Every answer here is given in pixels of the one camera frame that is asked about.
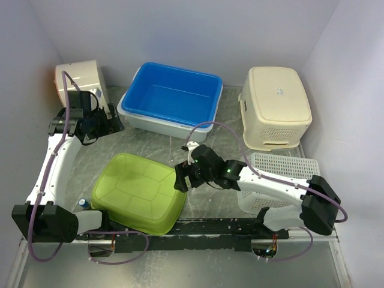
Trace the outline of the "green plastic tub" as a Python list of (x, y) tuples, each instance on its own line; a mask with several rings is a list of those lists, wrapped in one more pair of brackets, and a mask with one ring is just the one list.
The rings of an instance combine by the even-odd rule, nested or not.
[(97, 180), (91, 196), (94, 209), (105, 209), (123, 226), (165, 235), (183, 209), (186, 194), (174, 189), (175, 170), (133, 154), (117, 154)]

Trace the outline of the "large cream perforated basket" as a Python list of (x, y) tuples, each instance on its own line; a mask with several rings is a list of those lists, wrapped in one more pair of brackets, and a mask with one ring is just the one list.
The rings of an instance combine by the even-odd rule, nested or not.
[(312, 122), (307, 94), (292, 68), (251, 68), (238, 101), (243, 140), (253, 150), (295, 148)]

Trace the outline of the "white perforated basket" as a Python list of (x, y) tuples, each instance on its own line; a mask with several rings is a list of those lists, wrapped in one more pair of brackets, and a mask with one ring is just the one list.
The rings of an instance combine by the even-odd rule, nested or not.
[[(309, 180), (314, 175), (320, 175), (318, 162), (313, 159), (255, 152), (248, 156), (248, 160), (256, 168), (280, 176)], [(280, 208), (290, 205), (255, 191), (242, 190), (237, 192), (237, 197), (239, 208), (254, 215), (264, 207)]]

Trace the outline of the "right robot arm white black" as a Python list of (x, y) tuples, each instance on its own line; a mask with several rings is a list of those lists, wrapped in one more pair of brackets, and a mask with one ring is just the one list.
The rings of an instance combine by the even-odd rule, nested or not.
[(325, 178), (297, 179), (265, 172), (248, 161), (224, 160), (206, 145), (190, 142), (183, 146), (187, 159), (175, 166), (174, 188), (186, 193), (190, 188), (214, 182), (224, 190), (250, 191), (284, 201), (287, 206), (265, 207), (255, 223), (255, 233), (266, 239), (274, 232), (305, 227), (329, 236), (342, 211), (341, 200)]

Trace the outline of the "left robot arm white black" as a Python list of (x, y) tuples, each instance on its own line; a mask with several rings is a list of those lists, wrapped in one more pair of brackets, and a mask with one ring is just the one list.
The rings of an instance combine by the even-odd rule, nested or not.
[[(77, 213), (64, 205), (74, 159), (82, 146), (124, 130), (114, 103), (103, 105), (91, 91), (70, 91), (70, 110), (62, 108), (49, 124), (48, 147), (39, 177), (26, 202), (14, 205), (11, 217), (33, 243), (71, 243), (90, 232), (106, 239), (112, 232), (104, 208)], [(95, 108), (91, 101), (97, 100)]]

